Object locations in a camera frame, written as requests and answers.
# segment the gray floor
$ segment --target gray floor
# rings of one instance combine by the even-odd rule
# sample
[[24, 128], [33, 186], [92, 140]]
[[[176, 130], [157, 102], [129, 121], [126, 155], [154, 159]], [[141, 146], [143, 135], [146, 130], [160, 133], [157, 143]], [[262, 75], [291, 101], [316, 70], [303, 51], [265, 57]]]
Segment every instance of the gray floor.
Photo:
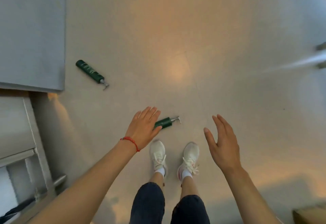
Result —
[[[228, 185], [209, 154], [211, 115], [234, 127], [242, 164], [284, 223], [291, 209], [326, 198], [326, 0], [67, 0], [66, 90], [34, 100], [54, 175], [68, 184], [121, 138], [148, 106], [182, 124], [163, 130], [169, 223], [180, 197], [176, 169], [185, 144], [201, 149], [195, 177], [211, 223], [238, 223]], [[83, 59], [107, 91], [75, 66]], [[151, 176], [149, 148], [109, 190], [94, 223], [128, 223]]]

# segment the gray panel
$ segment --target gray panel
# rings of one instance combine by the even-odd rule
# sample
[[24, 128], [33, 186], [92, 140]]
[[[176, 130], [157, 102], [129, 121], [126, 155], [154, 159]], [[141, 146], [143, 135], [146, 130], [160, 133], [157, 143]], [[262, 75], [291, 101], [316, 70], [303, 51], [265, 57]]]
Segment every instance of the gray panel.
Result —
[[0, 97], [0, 158], [35, 147], [22, 97]]
[[0, 0], [0, 82], [63, 90], [65, 0]]

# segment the red string bracelet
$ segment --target red string bracelet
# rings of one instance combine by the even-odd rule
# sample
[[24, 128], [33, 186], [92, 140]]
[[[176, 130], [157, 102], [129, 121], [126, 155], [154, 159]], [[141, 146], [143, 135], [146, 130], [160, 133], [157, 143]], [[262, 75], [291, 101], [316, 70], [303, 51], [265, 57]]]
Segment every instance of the red string bracelet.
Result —
[[123, 137], [120, 140], [129, 140], [129, 141], [131, 141], [136, 146], [137, 152], [140, 152], [140, 150], [138, 149], [138, 146], [137, 146], [135, 140], [133, 140], [131, 137]]

